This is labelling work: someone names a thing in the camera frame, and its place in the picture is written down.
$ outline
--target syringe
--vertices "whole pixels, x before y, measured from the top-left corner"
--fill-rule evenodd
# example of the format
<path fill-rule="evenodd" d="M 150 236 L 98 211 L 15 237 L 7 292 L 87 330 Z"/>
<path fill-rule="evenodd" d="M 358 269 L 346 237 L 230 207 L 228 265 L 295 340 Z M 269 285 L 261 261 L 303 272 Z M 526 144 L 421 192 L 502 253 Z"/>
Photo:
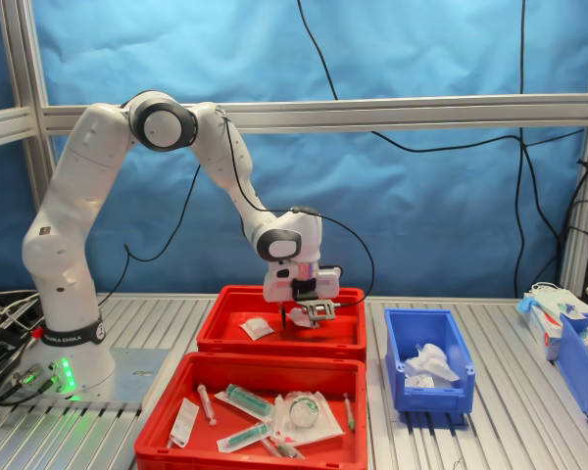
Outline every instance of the syringe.
<path fill-rule="evenodd" d="M 212 408 L 212 403 L 209 401 L 209 395 L 207 395 L 207 389 L 203 384 L 198 386 L 198 395 L 200 396 L 200 401 L 203 403 L 203 409 L 205 409 L 205 415 L 207 419 L 209 419 L 210 426 L 214 426 L 216 424 L 216 418 L 214 417 L 214 409 Z"/>

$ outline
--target aluminum frame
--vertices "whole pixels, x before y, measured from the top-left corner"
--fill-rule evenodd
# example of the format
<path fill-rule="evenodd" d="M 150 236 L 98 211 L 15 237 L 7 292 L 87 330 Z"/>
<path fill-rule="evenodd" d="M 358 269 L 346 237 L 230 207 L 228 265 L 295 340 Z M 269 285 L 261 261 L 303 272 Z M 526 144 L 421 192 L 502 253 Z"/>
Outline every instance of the aluminum frame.
<path fill-rule="evenodd" d="M 50 137 L 69 134 L 85 107 L 49 106 L 30 0 L 0 0 L 0 20 L 18 107 L 17 111 L 0 111 L 0 145 L 23 139 L 33 200 L 39 207 L 56 157 Z M 588 128 L 588 93 L 223 105 L 244 133 Z M 583 158 L 588 159 L 588 132 Z M 582 196 L 588 199 L 588 181 Z M 588 230 L 588 205 L 579 207 L 573 223 Z M 588 240 L 581 233 L 572 233 L 565 250 L 562 282 L 575 294 L 581 293 L 587 258 Z"/>

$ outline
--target black cable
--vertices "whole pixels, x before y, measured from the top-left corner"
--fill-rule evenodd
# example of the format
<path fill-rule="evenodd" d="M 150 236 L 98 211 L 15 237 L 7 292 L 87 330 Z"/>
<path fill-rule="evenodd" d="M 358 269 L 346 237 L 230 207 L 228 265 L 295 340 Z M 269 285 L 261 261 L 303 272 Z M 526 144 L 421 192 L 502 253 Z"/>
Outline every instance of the black cable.
<path fill-rule="evenodd" d="M 35 399 L 39 397 L 43 392 L 37 390 L 34 394 L 29 395 L 28 397 L 24 397 L 23 399 L 18 399 L 16 401 L 9 401 L 8 403 L 0 403 L 0 406 L 17 406 L 18 404 L 25 403 L 29 400 Z"/>
<path fill-rule="evenodd" d="M 579 201 L 575 201 L 574 203 L 572 203 L 572 206 L 575 207 L 578 204 L 583 204 L 583 203 L 588 203 L 588 199 L 580 199 Z"/>
<path fill-rule="evenodd" d="M 533 144 L 526 144 L 525 147 L 533 147 L 534 145 L 541 145 L 541 144 L 546 144 L 547 142 L 554 142 L 556 140 L 564 139 L 565 137 L 570 137 L 571 135 L 580 134 L 584 130 L 586 130 L 586 129 L 579 129 L 579 130 L 575 130 L 574 132 L 569 132 L 568 134 L 559 135 L 557 137 L 552 137 L 550 139 L 541 140 L 539 142 L 534 142 Z"/>
<path fill-rule="evenodd" d="M 540 272 L 539 272 L 538 274 L 536 274 L 536 277 L 534 277 L 534 278 L 533 278 L 533 281 L 531 281 L 531 285 L 532 285 L 532 286 L 533 286 L 533 285 L 534 285 L 536 282 L 538 282 L 538 279 L 540 279 L 540 276 L 542 276 L 542 273 L 543 273 L 543 272 L 545 272 L 545 269 L 547 269 L 547 268 L 548 268 L 548 267 L 551 265 L 551 263 L 552 263 L 553 261 L 555 261 L 555 260 L 556 260 L 556 258 L 557 258 L 557 255 L 553 255 L 553 256 L 551 257 L 551 259 L 549 259 L 549 260 L 547 261 L 547 263 L 546 263 L 546 264 L 543 266 L 543 268 L 542 268 L 542 269 L 540 269 Z"/>
<path fill-rule="evenodd" d="M 333 80 L 331 80 L 331 75 L 329 73 L 329 69 L 326 66 L 326 62 L 324 61 L 324 55 L 322 54 L 322 51 L 320 50 L 320 47 L 318 46 L 318 43 L 316 42 L 314 35 L 310 31 L 310 28 L 307 26 L 307 21 L 305 21 L 305 14 L 303 13 L 303 5 L 301 5 L 301 0 L 297 0 L 297 1 L 298 1 L 298 11 L 301 12 L 301 20 L 303 20 L 303 25 L 305 26 L 307 33 L 310 35 L 312 42 L 316 46 L 316 50 L 318 51 L 318 55 L 320 56 L 320 60 L 322 61 L 322 66 L 324 67 L 324 73 L 326 74 L 326 79 L 329 81 L 329 86 L 331 87 L 331 93 L 333 93 L 333 98 L 335 99 L 335 101 L 337 101 L 338 97 L 337 97 L 337 94 L 335 93 L 335 88 L 333 87 Z"/>
<path fill-rule="evenodd" d="M 355 302 L 351 302 L 351 303 L 347 303 L 347 304 L 340 304 L 337 306 L 340 306 L 340 307 L 342 307 L 342 306 L 355 306 L 355 305 L 363 302 L 364 299 L 366 299 L 370 295 L 370 292 L 372 291 L 372 287 L 374 286 L 374 259 L 372 259 L 372 255 L 370 254 L 370 250 L 368 249 L 368 246 L 366 245 L 364 240 L 362 240 L 362 238 L 357 233 L 355 233 L 354 230 L 347 227 L 342 222 L 339 222 L 339 221 L 335 220 L 334 218 L 328 217 L 326 215 L 322 215 L 321 213 L 312 212 L 312 211 L 305 211 L 304 209 L 300 209 L 300 208 L 297 208 L 296 210 L 292 210 L 292 209 L 271 210 L 271 209 L 261 209 L 261 208 L 258 208 L 257 206 L 255 206 L 251 202 L 251 200 L 248 199 L 248 197 L 246 196 L 246 193 L 244 193 L 244 190 L 242 189 L 242 184 L 239 181 L 239 175 L 237 174 L 237 164 L 235 163 L 235 152 L 233 151 L 233 141 L 231 139 L 231 133 L 228 128 L 228 117 L 224 117 L 223 119 L 224 119 L 224 126 L 226 127 L 226 136 L 228 137 L 228 145 L 229 145 L 230 152 L 231 152 L 231 161 L 233 162 L 233 172 L 235 173 L 235 181 L 237 181 L 237 188 L 239 189 L 239 192 L 241 193 L 242 197 L 246 200 L 246 202 L 249 204 L 249 206 L 251 208 L 253 208 L 255 211 L 258 211 L 258 212 L 283 212 L 283 213 L 302 212 L 302 213 L 306 213 L 307 215 L 313 215 L 314 217 L 319 217 L 324 220 L 328 220 L 330 222 L 333 222 L 336 225 L 339 225 L 340 227 L 342 227 L 345 230 L 347 230 L 348 232 L 350 232 L 355 238 L 357 238 L 359 240 L 359 242 L 364 247 L 364 250 L 366 250 L 366 254 L 368 255 L 368 259 L 370 260 L 370 269 L 371 269 L 370 285 L 368 286 L 367 292 L 364 294 L 364 296 L 361 299 L 359 299 Z"/>
<path fill-rule="evenodd" d="M 584 235 L 587 235 L 587 236 L 588 236 L 588 232 L 587 232 L 586 230 L 582 230 L 581 228 L 574 227 L 574 226 L 572 226 L 572 225 L 570 225 L 570 226 L 568 227 L 568 230 L 575 230 L 575 231 L 577 231 L 577 232 L 581 232 L 581 233 L 583 233 Z"/>
<path fill-rule="evenodd" d="M 312 42 L 314 43 L 314 45 L 316 46 L 316 50 L 318 51 L 318 55 L 320 57 L 320 60 L 322 62 L 322 67 L 324 68 L 324 74 L 326 75 L 327 81 L 329 82 L 329 86 L 331 87 L 331 93 L 333 95 L 333 98 L 336 101 L 339 101 L 339 98 L 337 96 L 337 93 L 335 92 L 335 87 L 333 86 L 333 80 L 331 79 L 331 74 L 328 70 L 328 66 L 326 65 L 326 61 L 324 59 L 324 55 L 322 53 L 322 51 L 320 50 L 318 43 L 316 42 L 316 39 L 314 38 L 314 35 L 312 34 L 310 28 L 307 25 L 307 21 L 305 19 L 305 14 L 303 13 L 303 6 L 301 4 L 301 0 L 297 0 L 298 3 L 298 9 L 299 12 L 301 14 L 301 20 L 303 21 L 303 25 L 305 27 L 305 30 L 307 31 L 308 35 L 310 36 L 310 39 L 312 39 Z M 519 93 L 523 94 L 524 93 L 524 42 L 525 42 L 525 0 L 522 0 L 521 2 L 521 15 L 520 15 L 520 55 L 519 55 L 519 60 L 520 60 L 520 67 L 519 67 L 519 74 L 520 74 L 520 86 L 519 86 Z M 555 140 L 559 140 L 559 139 L 563 139 L 565 137 L 577 134 L 579 132 L 583 132 L 583 129 L 580 130 L 576 130 L 574 132 L 570 132 L 568 134 L 562 135 L 562 136 L 558 136 L 558 137 L 553 137 L 550 139 L 546 139 L 544 141 L 541 142 L 536 142 L 533 144 L 530 144 L 531 146 L 533 145 L 538 145 L 538 144 L 542 144 L 542 143 L 546 143 L 546 142 L 553 142 Z M 386 137 L 385 135 L 381 134 L 380 132 L 377 131 L 372 131 L 371 134 L 374 134 L 375 136 L 385 140 L 386 142 L 388 142 L 389 144 L 404 150 L 406 152 L 411 152 L 411 153 L 417 153 L 417 154 L 421 154 L 421 153 L 429 153 L 429 152 L 442 152 L 442 151 L 449 151 L 449 150 L 462 150 L 462 149 L 469 149 L 472 147 L 478 147 L 480 145 L 485 145 L 485 144 L 489 144 L 492 142 L 496 142 L 499 140 L 504 140 L 504 139 L 513 139 L 518 141 L 519 145 L 520 145 L 520 165 L 519 165 L 519 173 L 521 173 L 522 171 L 522 157 L 523 154 L 526 156 L 527 159 L 527 163 L 529 164 L 529 169 L 530 169 L 530 173 L 532 176 L 532 183 L 533 183 L 533 190 L 534 190 L 534 198 L 535 198 L 535 203 L 536 203 L 536 209 L 538 210 L 538 213 L 540 214 L 540 217 L 542 218 L 542 220 L 545 222 L 545 224 L 547 225 L 547 227 L 549 228 L 549 230 L 554 234 L 554 237 L 556 238 L 556 244 L 557 244 L 557 250 L 558 252 L 560 252 L 562 250 L 561 248 L 561 243 L 560 243 L 560 237 L 558 236 L 558 233 L 555 231 L 555 229 L 553 228 L 553 226 L 551 225 L 551 223 L 549 222 L 549 220 L 547 219 L 547 217 L 542 213 L 542 210 L 540 208 L 540 201 L 538 198 L 538 188 L 537 188 L 537 184 L 536 184 L 536 179 L 535 179 L 535 174 L 533 171 L 533 165 L 531 164 L 531 159 L 529 157 L 529 154 L 526 150 L 526 145 L 524 144 L 524 135 L 523 135 L 523 130 L 522 128 L 519 130 L 519 136 L 515 136 L 515 135 L 503 135 L 501 137 L 497 137 L 494 139 L 488 139 L 488 140 L 484 140 L 484 141 L 480 141 L 480 142 L 475 142 L 472 144 L 466 144 L 466 145 L 458 145 L 458 146 L 449 146 L 449 147 L 438 147 L 438 148 L 429 148 L 429 149 L 411 149 L 409 147 L 405 147 L 404 145 L 399 144 L 398 142 L 395 142 L 394 140 L 390 139 L 389 137 Z M 517 179 L 517 185 L 520 185 L 520 179 L 521 179 L 521 175 L 518 175 L 518 179 Z M 518 225 L 518 233 L 520 235 L 520 250 L 518 253 L 518 259 L 516 261 L 516 267 L 514 269 L 514 296 L 517 295 L 517 276 L 518 276 L 518 269 L 520 266 L 520 260 L 522 258 L 522 253 L 524 251 L 524 235 L 522 233 L 522 226 L 520 223 L 520 216 L 518 213 L 518 194 L 519 194 L 519 187 L 516 187 L 516 197 L 514 200 L 514 212 L 516 215 L 516 223 Z"/>
<path fill-rule="evenodd" d="M 28 335 L 24 336 L 24 340 L 22 341 L 22 344 L 18 347 L 19 350 L 15 350 L 18 351 L 18 355 L 16 356 L 16 358 L 10 363 L 8 364 L 4 369 L 2 369 L 2 371 L 0 371 L 0 386 L 2 385 L 2 383 L 4 382 L 4 380 L 7 378 L 7 376 L 13 372 L 13 370 L 18 367 L 18 365 L 20 364 L 20 361 L 22 360 L 22 355 L 24 354 L 24 351 L 26 350 L 26 346 L 28 345 L 28 341 L 26 341 L 26 338 L 29 338 L 30 334 L 28 333 Z"/>
<path fill-rule="evenodd" d="M 520 151 L 520 160 L 518 162 L 518 177 L 516 180 L 516 192 L 514 196 L 514 214 L 516 216 L 516 225 L 518 226 L 518 234 L 520 235 L 520 250 L 518 251 L 518 258 L 516 259 L 516 266 L 514 268 L 514 297 L 518 295 L 518 269 L 520 268 L 520 260 L 522 253 L 525 250 L 525 236 L 522 232 L 522 224 L 520 223 L 520 211 L 518 210 L 518 200 L 520 196 L 520 179 L 522 178 L 522 162 L 523 154 Z"/>
<path fill-rule="evenodd" d="M 98 304 L 98 306 L 101 306 L 104 302 L 106 302 L 118 290 L 122 281 L 124 281 L 124 277 L 126 276 L 126 270 L 128 269 L 128 264 L 130 263 L 130 254 L 128 253 L 126 245 L 124 245 L 124 249 L 126 250 L 126 264 L 124 265 L 124 270 L 122 271 L 122 276 L 120 276 L 120 279 L 118 279 L 116 286 L 109 292 L 109 294 L 107 294 L 107 297 L 105 297 Z"/>
<path fill-rule="evenodd" d="M 124 265 L 124 270 L 122 272 L 122 276 L 120 276 L 120 279 L 118 280 L 118 283 L 116 284 L 116 286 L 111 290 L 111 292 L 109 294 L 107 294 L 107 297 L 105 297 L 100 302 L 100 304 L 98 304 L 98 306 L 101 306 L 104 302 L 106 302 L 112 296 L 112 294 L 114 294 L 116 292 L 116 290 L 120 287 L 120 284 L 122 283 L 122 281 L 124 280 L 124 276 L 126 275 L 126 271 L 128 270 L 128 265 L 130 264 L 131 258 L 133 258 L 139 262 L 150 262 L 150 261 L 154 261 L 155 259 L 160 257 L 164 253 L 164 251 L 168 249 L 168 246 L 172 242 L 174 235 L 176 235 L 176 232 L 180 228 L 181 223 L 183 223 L 183 218 L 185 217 L 185 210 L 187 209 L 187 204 L 189 203 L 189 198 L 191 197 L 192 191 L 194 190 L 194 184 L 196 184 L 196 178 L 198 177 L 199 171 L 200 171 L 200 165 L 198 165 L 198 167 L 196 168 L 196 172 L 194 173 L 194 178 L 192 179 L 192 184 L 189 187 L 189 192 L 187 193 L 187 197 L 185 198 L 185 204 L 183 205 L 183 210 L 180 213 L 180 218 L 178 219 L 178 224 L 176 225 L 176 228 L 172 232 L 170 238 L 168 239 L 168 241 L 166 242 L 164 247 L 161 249 L 161 251 L 157 255 L 153 256 L 152 258 L 139 258 L 130 252 L 130 248 L 128 247 L 127 244 L 124 244 L 124 249 L 126 250 L 126 264 Z"/>

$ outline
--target green led light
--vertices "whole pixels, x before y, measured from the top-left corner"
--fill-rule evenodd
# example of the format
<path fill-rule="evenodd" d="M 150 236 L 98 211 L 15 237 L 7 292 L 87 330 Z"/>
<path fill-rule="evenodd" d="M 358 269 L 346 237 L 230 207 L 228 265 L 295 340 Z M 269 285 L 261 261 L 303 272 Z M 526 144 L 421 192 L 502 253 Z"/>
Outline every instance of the green led light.
<path fill-rule="evenodd" d="M 70 368 L 70 363 L 68 360 L 63 357 L 61 359 L 61 363 L 63 364 L 63 373 L 65 374 L 68 381 L 68 386 L 64 387 L 61 392 L 67 394 L 76 388 L 76 382 L 74 381 L 72 369 Z"/>

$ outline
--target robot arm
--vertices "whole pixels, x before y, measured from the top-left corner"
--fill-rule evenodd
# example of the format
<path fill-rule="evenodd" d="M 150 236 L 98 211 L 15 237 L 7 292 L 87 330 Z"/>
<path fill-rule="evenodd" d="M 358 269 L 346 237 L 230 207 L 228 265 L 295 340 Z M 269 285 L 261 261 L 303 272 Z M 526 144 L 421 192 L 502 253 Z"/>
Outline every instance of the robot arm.
<path fill-rule="evenodd" d="M 111 369 L 101 365 L 98 378 L 113 370 L 106 349 L 95 348 L 105 333 L 84 246 L 124 156 L 137 142 L 157 152 L 192 149 L 228 193 L 242 217 L 244 236 L 269 264 L 264 281 L 268 302 L 295 301 L 312 320 L 334 316 L 329 299 L 338 294 L 340 270 L 319 267 L 321 219 L 307 208 L 292 208 L 279 217 L 266 210 L 250 182 L 248 149 L 223 109 L 203 103 L 186 110 L 170 96 L 149 91 L 121 108 L 96 104 L 85 110 L 26 233 L 24 265 L 42 302 L 45 346 L 71 349 L 70 357 L 82 361 L 83 370 L 91 360 L 111 364 Z M 74 354 L 75 349 L 83 353 Z M 95 382 L 86 375 L 80 375 L 81 384 Z"/>

